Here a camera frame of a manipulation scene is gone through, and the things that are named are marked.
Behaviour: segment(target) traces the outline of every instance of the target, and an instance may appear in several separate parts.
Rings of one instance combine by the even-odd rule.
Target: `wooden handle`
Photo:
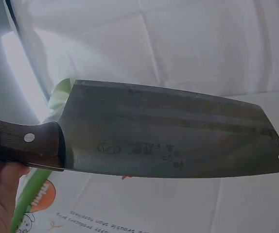
[[[57,122],[28,126],[0,120],[0,160],[61,169],[65,142],[60,126]]]

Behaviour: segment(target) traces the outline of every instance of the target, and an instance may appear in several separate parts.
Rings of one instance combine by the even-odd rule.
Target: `cleaver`
[[[252,176],[279,172],[279,136],[254,104],[77,80],[57,122],[0,121],[0,160],[137,177]]]

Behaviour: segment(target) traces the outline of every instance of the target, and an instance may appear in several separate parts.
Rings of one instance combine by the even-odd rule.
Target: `white cloth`
[[[64,78],[279,90],[279,0],[13,0],[48,91]]]
[[[12,5],[49,92],[64,78],[220,96],[279,90],[279,0],[12,0]],[[279,95],[254,98],[250,101],[269,111],[279,128]],[[279,174],[122,182],[63,172],[50,179],[58,183],[56,198],[37,212],[43,221],[36,221],[34,232],[47,230],[49,217],[69,210],[149,233],[279,232]],[[95,232],[64,223],[65,231],[56,231]]]

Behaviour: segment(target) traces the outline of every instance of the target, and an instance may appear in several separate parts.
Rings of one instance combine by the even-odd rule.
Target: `steel blade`
[[[65,169],[160,178],[279,172],[261,107],[160,87],[76,81],[59,119]]]

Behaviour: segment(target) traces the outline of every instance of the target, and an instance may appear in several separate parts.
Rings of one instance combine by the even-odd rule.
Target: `orange cartoon graphic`
[[[16,233],[28,233],[32,229],[33,223],[35,222],[33,213],[47,209],[53,203],[55,194],[55,187],[53,183],[46,180],[32,203],[30,203],[27,208],[27,212],[24,214]]]

